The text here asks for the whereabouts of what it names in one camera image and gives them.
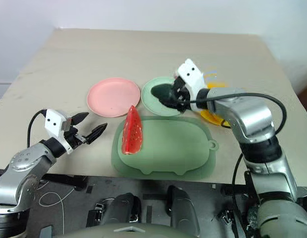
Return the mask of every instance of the toy watermelon slice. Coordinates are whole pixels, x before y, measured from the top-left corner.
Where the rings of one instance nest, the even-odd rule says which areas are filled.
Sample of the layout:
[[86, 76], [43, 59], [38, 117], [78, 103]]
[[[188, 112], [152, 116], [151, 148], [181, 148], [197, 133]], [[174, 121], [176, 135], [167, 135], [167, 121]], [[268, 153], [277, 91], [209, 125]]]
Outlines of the toy watermelon slice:
[[123, 126], [122, 153], [135, 154], [140, 151], [142, 145], [141, 119], [134, 106], [131, 106]]

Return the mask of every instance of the beige tabletop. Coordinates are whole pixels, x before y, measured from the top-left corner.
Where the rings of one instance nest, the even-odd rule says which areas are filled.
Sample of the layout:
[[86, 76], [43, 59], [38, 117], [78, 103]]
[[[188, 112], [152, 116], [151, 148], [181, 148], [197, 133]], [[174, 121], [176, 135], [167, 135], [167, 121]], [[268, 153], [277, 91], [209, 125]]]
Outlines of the beige tabletop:
[[[141, 88], [157, 76], [172, 76], [186, 58], [204, 72], [216, 69], [220, 82], [270, 94], [285, 104], [288, 120], [278, 138], [298, 185], [307, 186], [307, 113], [267, 47], [250, 35], [56, 30], [0, 100], [0, 168], [26, 147], [28, 123], [38, 110], [61, 109], [69, 115], [90, 112], [86, 96], [98, 81], [118, 76]], [[267, 103], [278, 126], [280, 110]], [[138, 111], [152, 115], [141, 102]], [[192, 112], [183, 116], [199, 117]], [[107, 122], [104, 134], [93, 144], [58, 158], [49, 172], [118, 176], [111, 165], [111, 148], [117, 126], [124, 119], [103, 118], [91, 112], [78, 126], [80, 132], [87, 134]], [[231, 183], [241, 152], [239, 145], [229, 129], [206, 124], [220, 148], [214, 172], [201, 181]], [[47, 138], [44, 120], [38, 117], [32, 127], [31, 144]], [[237, 183], [244, 183], [245, 169], [242, 163]]]

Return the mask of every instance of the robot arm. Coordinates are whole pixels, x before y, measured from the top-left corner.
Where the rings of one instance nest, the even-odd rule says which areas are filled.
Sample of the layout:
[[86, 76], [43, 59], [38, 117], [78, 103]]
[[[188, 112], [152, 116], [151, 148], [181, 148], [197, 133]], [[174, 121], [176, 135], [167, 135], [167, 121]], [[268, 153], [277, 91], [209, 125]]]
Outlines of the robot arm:
[[[276, 237], [289, 227], [307, 229], [307, 213], [295, 203], [296, 182], [276, 137], [271, 111], [261, 98], [242, 97], [244, 90], [239, 88], [208, 89], [190, 59], [179, 67], [172, 85], [157, 85], [151, 93], [163, 105], [180, 112], [208, 109], [228, 121], [261, 203], [258, 224], [262, 236]], [[272, 223], [278, 228], [272, 230]]]
[[15, 154], [6, 172], [0, 177], [0, 234], [12, 237], [25, 229], [28, 210], [42, 176], [64, 153], [72, 153], [79, 145], [90, 144], [106, 129], [102, 124], [88, 136], [81, 136], [74, 127], [88, 113], [67, 117], [65, 113], [47, 109], [45, 128], [51, 136]]

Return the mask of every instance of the green plate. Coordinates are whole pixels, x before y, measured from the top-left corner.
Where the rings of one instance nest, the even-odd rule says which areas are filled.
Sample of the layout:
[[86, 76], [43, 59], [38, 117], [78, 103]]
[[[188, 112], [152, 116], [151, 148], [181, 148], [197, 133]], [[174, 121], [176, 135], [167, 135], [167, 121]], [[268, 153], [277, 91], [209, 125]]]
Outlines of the green plate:
[[146, 109], [156, 115], [163, 117], [172, 117], [179, 115], [180, 112], [178, 110], [168, 108], [162, 105], [159, 100], [151, 94], [151, 88], [153, 88], [154, 86], [163, 83], [171, 84], [173, 82], [174, 79], [171, 77], [158, 77], [147, 82], [141, 91], [141, 100]]
[[116, 131], [112, 165], [122, 176], [198, 180], [213, 172], [218, 144], [200, 120], [185, 117], [141, 117], [141, 120], [143, 144], [135, 155], [121, 152], [124, 121]]

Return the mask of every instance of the pink plate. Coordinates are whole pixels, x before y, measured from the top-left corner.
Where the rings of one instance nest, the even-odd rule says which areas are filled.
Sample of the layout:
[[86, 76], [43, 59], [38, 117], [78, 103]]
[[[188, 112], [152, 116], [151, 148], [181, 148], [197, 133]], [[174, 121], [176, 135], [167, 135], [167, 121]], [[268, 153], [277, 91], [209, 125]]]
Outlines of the pink plate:
[[94, 113], [107, 117], [119, 117], [140, 100], [138, 86], [124, 78], [107, 78], [96, 83], [88, 92], [87, 105]]

